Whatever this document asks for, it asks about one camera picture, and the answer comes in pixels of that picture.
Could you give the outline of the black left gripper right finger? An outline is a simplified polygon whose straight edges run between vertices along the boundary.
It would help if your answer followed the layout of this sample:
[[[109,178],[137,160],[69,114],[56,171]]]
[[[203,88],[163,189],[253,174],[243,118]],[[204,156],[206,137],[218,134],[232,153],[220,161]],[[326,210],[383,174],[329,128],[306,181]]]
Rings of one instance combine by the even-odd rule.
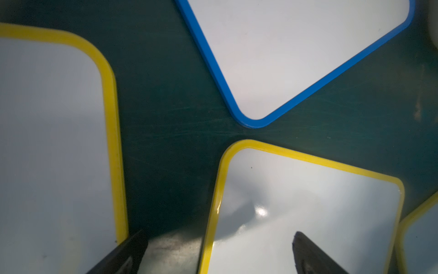
[[[294,235],[292,250],[298,274],[347,274],[338,263],[300,231]]]

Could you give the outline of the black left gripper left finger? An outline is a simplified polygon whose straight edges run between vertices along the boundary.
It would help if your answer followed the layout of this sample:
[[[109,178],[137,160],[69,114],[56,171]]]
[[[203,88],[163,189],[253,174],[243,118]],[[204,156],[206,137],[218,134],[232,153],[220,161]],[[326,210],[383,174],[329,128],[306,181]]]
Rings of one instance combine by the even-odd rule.
[[[141,229],[112,250],[88,274],[136,274],[147,247],[148,237]]]

